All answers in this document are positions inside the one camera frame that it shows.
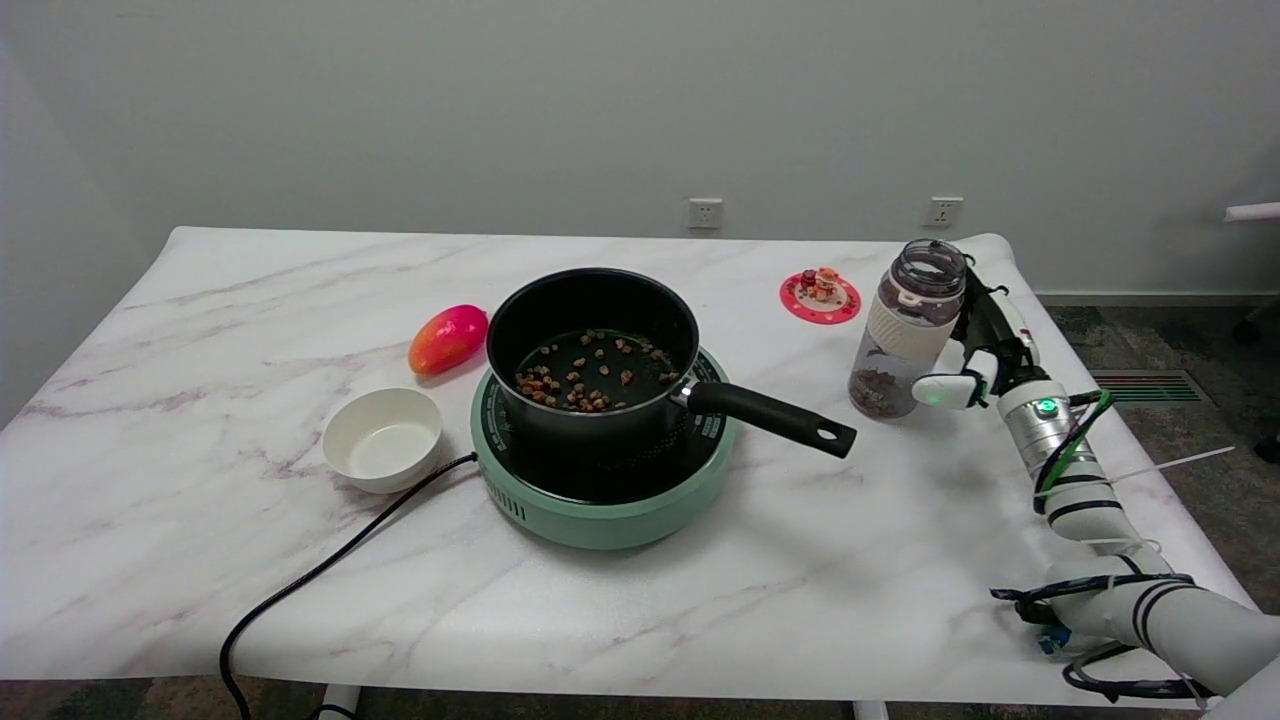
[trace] floor vent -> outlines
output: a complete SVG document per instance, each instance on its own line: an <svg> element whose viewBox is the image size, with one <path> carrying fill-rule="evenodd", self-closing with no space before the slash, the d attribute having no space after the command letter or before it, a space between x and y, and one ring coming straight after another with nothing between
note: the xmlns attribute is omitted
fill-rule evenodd
<svg viewBox="0 0 1280 720"><path fill-rule="evenodd" d="M1102 389L1111 391L1116 404L1169 406L1211 402L1187 370L1092 370Z"/></svg>

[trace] water bottle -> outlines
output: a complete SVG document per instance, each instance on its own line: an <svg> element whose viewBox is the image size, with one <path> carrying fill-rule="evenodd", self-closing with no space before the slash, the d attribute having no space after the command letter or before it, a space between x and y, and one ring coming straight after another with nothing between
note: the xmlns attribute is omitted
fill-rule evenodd
<svg viewBox="0 0 1280 720"><path fill-rule="evenodd" d="M911 383L929 373L964 305L965 258L941 240L914 240L884 272L849 375L849 398L878 420L915 409Z"/></svg>

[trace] white pipe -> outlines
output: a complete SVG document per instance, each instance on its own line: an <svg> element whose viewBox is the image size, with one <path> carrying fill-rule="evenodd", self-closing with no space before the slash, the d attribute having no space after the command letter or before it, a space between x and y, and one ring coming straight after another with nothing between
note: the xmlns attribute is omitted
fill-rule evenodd
<svg viewBox="0 0 1280 720"><path fill-rule="evenodd" d="M888 720L888 706L879 701L855 700L854 717L858 720Z"/></svg>
<svg viewBox="0 0 1280 720"><path fill-rule="evenodd" d="M1276 220L1280 219L1280 202L1261 202L1258 205L1235 205L1226 209L1224 223L1240 220Z"/></svg>
<svg viewBox="0 0 1280 720"><path fill-rule="evenodd" d="M356 711L356 703L360 702L360 685L328 685L324 689L324 705L337 705L343 710ZM347 720L342 715L332 710L325 710L320 714L319 720Z"/></svg>

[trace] wall outlet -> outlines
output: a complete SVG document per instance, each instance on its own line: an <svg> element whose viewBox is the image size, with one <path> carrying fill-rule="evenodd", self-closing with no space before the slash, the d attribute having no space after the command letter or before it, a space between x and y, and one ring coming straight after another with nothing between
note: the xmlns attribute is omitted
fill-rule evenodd
<svg viewBox="0 0 1280 720"><path fill-rule="evenodd" d="M724 200L721 197L689 199L689 229L713 231L724 224Z"/></svg>
<svg viewBox="0 0 1280 720"><path fill-rule="evenodd" d="M929 201L929 214L924 217L927 228L950 228L960 209L964 208L964 197L934 197Z"/></svg>

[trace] white wall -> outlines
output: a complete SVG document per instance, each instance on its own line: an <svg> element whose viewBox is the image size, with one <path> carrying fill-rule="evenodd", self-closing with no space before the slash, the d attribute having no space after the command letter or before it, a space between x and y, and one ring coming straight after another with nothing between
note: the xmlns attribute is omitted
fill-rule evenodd
<svg viewBox="0 0 1280 720"><path fill-rule="evenodd" d="M0 427L147 263L0 42Z"/></svg>
<svg viewBox="0 0 1280 720"><path fill-rule="evenodd" d="M6 0L155 251L179 223L1010 237L1044 291L1280 287L1274 0Z"/></svg>

